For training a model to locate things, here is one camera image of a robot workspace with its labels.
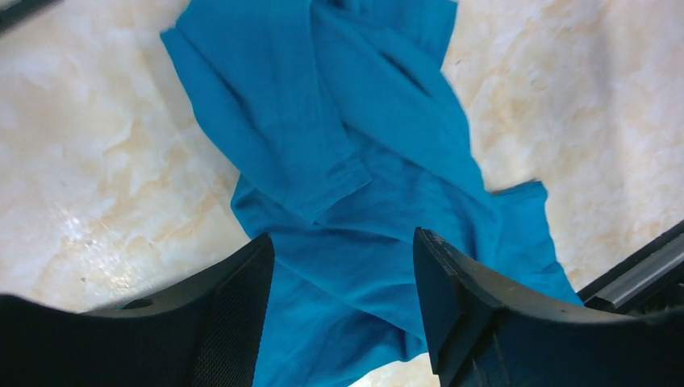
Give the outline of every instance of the marble surface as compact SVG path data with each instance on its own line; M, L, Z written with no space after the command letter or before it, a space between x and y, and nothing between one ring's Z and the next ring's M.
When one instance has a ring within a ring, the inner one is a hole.
M189 0L65 0L0 38L0 293L84 311L248 241L159 39ZM0 7L11 2L0 0ZM684 2L462 0L444 73L491 189L549 188L581 288L684 218ZM356 387L436 386L426 356Z

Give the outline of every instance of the black object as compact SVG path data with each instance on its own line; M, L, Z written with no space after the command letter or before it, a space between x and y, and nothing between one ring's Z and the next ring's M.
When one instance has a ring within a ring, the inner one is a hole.
M252 385L273 277L267 235L122 309L0 296L0 385Z
M0 34L60 0L18 0L0 9Z
M621 314L684 306L684 221L579 291L585 305Z
M684 310L634 318L560 302L420 229L414 264L444 387L684 385Z

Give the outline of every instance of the white marble floor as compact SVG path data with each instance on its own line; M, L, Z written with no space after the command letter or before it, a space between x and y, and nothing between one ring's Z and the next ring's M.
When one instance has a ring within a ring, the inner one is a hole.
M65 0L0 38L0 292L83 311L247 242L159 40L189 0ZM0 6L9 0L0 0ZM462 0L444 73L491 189L541 178L581 288L684 218L684 2ZM424 356L355 384L433 386Z

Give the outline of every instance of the blue garment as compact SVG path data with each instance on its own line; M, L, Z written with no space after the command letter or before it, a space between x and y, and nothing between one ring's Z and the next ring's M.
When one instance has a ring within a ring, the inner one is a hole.
M242 172L233 209L277 265L255 386L346 386L427 350L415 227L579 304L539 182L492 195L440 73L446 0L193 0L162 39Z

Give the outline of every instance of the cloth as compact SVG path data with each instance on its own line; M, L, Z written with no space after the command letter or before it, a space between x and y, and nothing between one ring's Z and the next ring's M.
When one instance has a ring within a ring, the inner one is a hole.
M485 191L440 73L446 0L193 0L162 39L277 252L255 386L346 386L427 350L415 227L579 304L532 182Z

